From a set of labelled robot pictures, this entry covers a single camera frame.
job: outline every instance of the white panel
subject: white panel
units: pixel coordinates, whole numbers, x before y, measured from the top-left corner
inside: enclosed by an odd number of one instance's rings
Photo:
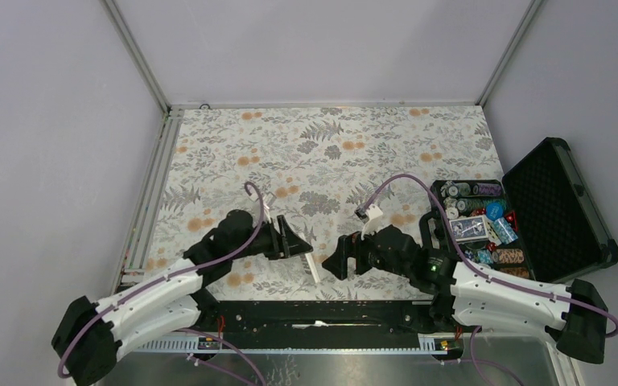
[[[0,384],[64,384],[51,338],[109,294],[160,118],[100,2],[0,0]]]
[[[565,138],[618,243],[618,2],[546,2],[486,114],[505,170],[545,136]],[[618,264],[584,279],[618,317]],[[587,386],[618,384],[618,336],[605,363],[581,368]]]
[[[529,0],[121,0],[173,104],[474,101]]]

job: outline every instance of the tabletop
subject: tabletop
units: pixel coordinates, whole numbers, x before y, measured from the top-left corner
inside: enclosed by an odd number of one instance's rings
[[[233,262],[208,289],[219,300],[429,299],[392,273],[371,269],[337,280],[320,263],[338,237],[360,231],[354,216],[388,177],[501,179],[503,171],[480,107],[382,107],[186,110],[144,269],[151,277],[181,258],[233,209],[258,216],[243,190],[252,181],[273,198],[313,245],[316,284],[301,257]],[[392,224],[420,243],[418,220],[430,210],[424,191],[390,184],[377,204]]]

